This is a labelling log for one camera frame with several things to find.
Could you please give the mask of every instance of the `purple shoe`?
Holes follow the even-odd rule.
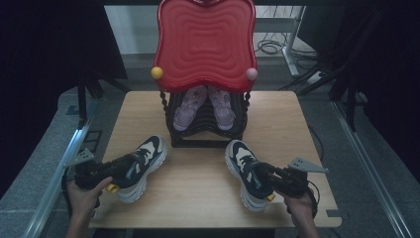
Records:
[[[184,131],[189,127],[200,108],[207,99],[207,87],[196,86],[189,89],[182,99],[180,107],[176,108],[173,117],[173,127],[177,131]]]
[[[217,126],[224,131],[232,128],[235,120],[235,113],[231,109],[231,96],[229,92],[209,86],[209,98],[214,107],[214,116]]]

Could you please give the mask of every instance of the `red plastic stool top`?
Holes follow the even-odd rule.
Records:
[[[236,93],[251,91],[257,77],[252,0],[162,0],[157,20],[153,71],[160,90],[213,85]]]

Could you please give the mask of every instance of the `human arm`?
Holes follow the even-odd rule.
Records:
[[[296,226],[299,238],[319,238],[318,230],[312,217],[312,200],[308,193],[302,197],[290,197],[280,191],[276,191],[284,197],[284,203],[290,210],[291,220]]]
[[[111,177],[105,178],[91,190],[81,189],[74,180],[67,184],[72,214],[66,238],[88,237],[89,220],[95,209],[96,201],[102,194],[102,189],[109,185],[111,181]]]

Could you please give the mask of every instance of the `shoe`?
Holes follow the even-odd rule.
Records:
[[[124,188],[117,196],[123,202],[134,202],[146,189],[148,175],[154,172],[164,161],[167,152],[166,141],[162,136],[149,137],[133,154],[130,168],[123,179]]]
[[[207,87],[196,86],[189,89],[182,99],[180,107],[176,108],[173,117],[173,127],[177,131],[185,131],[194,120],[198,108],[207,99]]]
[[[231,96],[229,92],[220,90],[214,86],[208,87],[209,98],[214,107],[214,116],[217,126],[224,131],[232,128],[235,113],[231,109]]]
[[[268,202],[264,200],[273,193],[268,181],[260,181],[254,171],[260,162],[248,146],[233,140],[226,148],[226,164],[231,173],[241,182],[241,199],[251,211],[264,210]]]

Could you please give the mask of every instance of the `yellow ball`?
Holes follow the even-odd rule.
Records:
[[[153,67],[152,68],[152,78],[154,79],[161,79],[163,76],[163,70],[160,67]]]

